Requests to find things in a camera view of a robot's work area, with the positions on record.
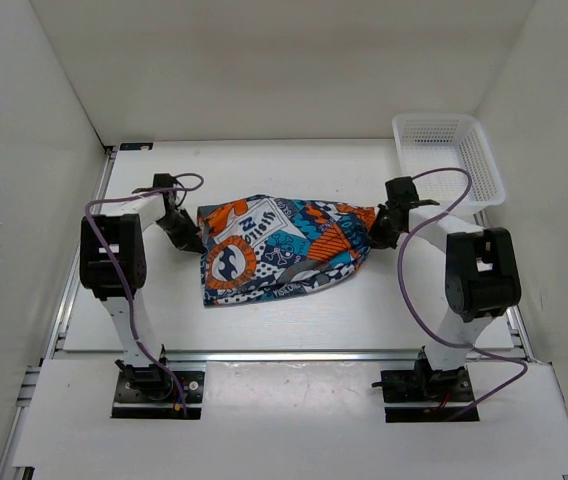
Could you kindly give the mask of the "colourful patterned shorts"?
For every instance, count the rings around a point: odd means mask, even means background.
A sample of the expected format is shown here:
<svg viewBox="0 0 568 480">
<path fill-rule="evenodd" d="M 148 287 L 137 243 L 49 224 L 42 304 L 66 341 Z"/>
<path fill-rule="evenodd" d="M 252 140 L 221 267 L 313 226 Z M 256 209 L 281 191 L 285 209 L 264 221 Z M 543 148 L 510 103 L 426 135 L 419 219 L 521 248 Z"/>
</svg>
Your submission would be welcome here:
<svg viewBox="0 0 568 480">
<path fill-rule="evenodd" d="M 253 195 L 197 210 L 207 307 L 266 302 L 329 288 L 367 259 L 378 211 L 344 202 Z"/>
</svg>

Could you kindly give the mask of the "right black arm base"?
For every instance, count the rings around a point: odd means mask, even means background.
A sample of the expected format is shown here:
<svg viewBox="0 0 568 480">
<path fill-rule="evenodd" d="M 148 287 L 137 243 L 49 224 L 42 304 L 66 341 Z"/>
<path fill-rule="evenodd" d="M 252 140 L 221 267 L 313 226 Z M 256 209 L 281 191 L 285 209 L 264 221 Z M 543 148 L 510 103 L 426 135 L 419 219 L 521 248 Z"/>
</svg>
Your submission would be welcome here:
<svg viewBox="0 0 568 480">
<path fill-rule="evenodd" d="M 371 387 L 382 392 L 387 424 L 479 422 L 469 373 L 423 383 L 414 371 L 383 370 Z"/>
</svg>

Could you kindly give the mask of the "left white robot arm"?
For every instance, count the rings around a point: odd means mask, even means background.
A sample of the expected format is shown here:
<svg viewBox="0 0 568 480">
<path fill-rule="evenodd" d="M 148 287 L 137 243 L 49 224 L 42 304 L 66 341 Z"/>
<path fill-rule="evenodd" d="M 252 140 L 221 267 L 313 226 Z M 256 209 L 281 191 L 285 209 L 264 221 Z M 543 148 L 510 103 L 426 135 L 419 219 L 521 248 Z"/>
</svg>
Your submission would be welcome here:
<svg viewBox="0 0 568 480">
<path fill-rule="evenodd" d="M 141 372 L 139 388 L 152 400 L 170 395 L 174 377 L 154 338 L 142 289 L 147 279 L 143 233 L 160 228 L 179 251 L 201 254 L 199 228 L 182 203 L 204 184 L 196 173 L 156 173 L 152 185 L 119 198 L 89 201 L 80 232 L 80 282 L 108 312 L 120 339 L 125 373 Z"/>
</svg>

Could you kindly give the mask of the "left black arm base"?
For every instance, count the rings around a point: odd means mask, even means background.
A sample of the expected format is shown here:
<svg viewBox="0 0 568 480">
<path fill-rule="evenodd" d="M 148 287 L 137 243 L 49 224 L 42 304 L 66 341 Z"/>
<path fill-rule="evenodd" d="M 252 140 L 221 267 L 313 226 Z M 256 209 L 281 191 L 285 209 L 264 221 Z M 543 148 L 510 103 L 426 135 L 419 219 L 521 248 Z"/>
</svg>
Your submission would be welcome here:
<svg viewBox="0 0 568 480">
<path fill-rule="evenodd" d="M 118 360 L 111 417 L 139 420 L 199 420 L 205 387 L 205 372 L 173 371 L 174 378 L 155 365 L 132 367 Z"/>
</svg>

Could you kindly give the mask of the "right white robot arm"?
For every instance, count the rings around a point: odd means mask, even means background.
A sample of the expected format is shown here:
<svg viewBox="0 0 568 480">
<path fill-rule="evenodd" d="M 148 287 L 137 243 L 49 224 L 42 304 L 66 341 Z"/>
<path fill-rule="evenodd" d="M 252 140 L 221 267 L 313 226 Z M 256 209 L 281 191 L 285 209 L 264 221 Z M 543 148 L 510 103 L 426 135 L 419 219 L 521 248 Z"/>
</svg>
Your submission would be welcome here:
<svg viewBox="0 0 568 480">
<path fill-rule="evenodd" d="M 512 237 L 504 228 L 483 229 L 453 215 L 468 196 L 472 179 L 463 169 L 466 185 L 453 202 L 443 206 L 419 197 L 413 177 L 385 183 L 387 201 L 369 229 L 376 249 L 398 251 L 400 292 L 416 323 L 430 341 L 423 348 L 424 368 L 413 375 L 413 387 L 424 399 L 434 400 L 450 384 L 448 374 L 464 367 L 467 354 L 475 351 L 480 334 L 497 317 L 521 299 L 521 283 Z M 445 257 L 444 293 L 448 307 L 437 330 L 428 327 L 412 304 L 405 285 L 404 257 L 409 242 L 420 238 Z"/>
</svg>

